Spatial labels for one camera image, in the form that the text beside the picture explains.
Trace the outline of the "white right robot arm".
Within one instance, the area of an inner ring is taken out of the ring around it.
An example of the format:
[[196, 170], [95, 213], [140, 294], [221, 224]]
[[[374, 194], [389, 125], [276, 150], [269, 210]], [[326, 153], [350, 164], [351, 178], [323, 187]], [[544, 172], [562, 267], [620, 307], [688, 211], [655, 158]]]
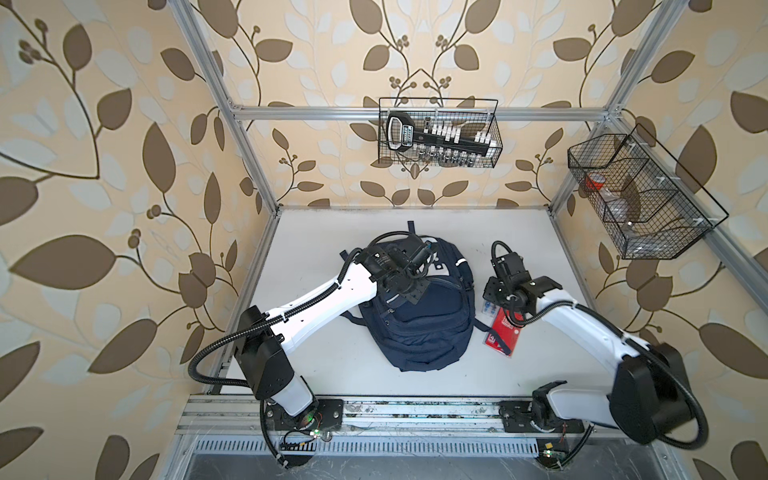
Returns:
[[618, 328], [551, 278], [532, 277], [513, 251], [493, 253], [491, 265], [494, 273], [483, 297], [499, 307], [512, 327], [540, 321], [555, 327], [589, 353], [611, 381], [575, 386], [555, 380], [539, 387], [530, 406], [536, 429], [548, 432], [568, 420], [581, 420], [618, 429], [642, 445], [660, 441], [695, 450], [706, 444], [709, 423], [678, 350]]

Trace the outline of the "navy blue student backpack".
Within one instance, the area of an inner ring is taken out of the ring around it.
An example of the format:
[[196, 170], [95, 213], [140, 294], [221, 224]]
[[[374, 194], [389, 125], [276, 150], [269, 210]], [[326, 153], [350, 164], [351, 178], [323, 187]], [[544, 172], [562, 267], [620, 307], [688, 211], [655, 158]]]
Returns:
[[475, 328], [491, 327], [475, 317], [474, 279], [458, 248], [439, 237], [430, 265], [430, 284], [415, 305], [387, 309], [376, 299], [359, 305], [361, 315], [342, 316], [368, 329], [387, 360], [403, 372], [440, 370], [464, 354]]

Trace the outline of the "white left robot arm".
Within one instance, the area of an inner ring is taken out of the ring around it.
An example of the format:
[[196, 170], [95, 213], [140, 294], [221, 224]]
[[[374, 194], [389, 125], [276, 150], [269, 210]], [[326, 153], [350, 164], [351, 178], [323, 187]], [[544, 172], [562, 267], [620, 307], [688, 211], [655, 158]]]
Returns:
[[311, 335], [348, 310], [379, 293], [394, 293], [415, 304], [427, 289], [429, 266], [438, 245], [406, 231], [387, 232], [364, 248], [342, 254], [337, 276], [296, 300], [256, 318], [251, 307], [241, 319], [248, 326], [264, 324], [234, 350], [247, 387], [259, 401], [272, 401], [293, 419], [317, 408], [314, 393], [290, 363], [292, 353]]

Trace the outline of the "red stationery blister pack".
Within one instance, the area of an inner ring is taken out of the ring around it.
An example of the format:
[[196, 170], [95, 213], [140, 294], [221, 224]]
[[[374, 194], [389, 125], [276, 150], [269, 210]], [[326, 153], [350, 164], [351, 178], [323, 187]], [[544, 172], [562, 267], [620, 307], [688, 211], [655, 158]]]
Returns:
[[511, 322], [511, 319], [521, 320], [520, 313], [511, 313], [484, 300], [479, 319], [491, 326], [491, 331], [486, 333], [485, 345], [506, 357], [511, 357], [522, 332], [522, 328]]

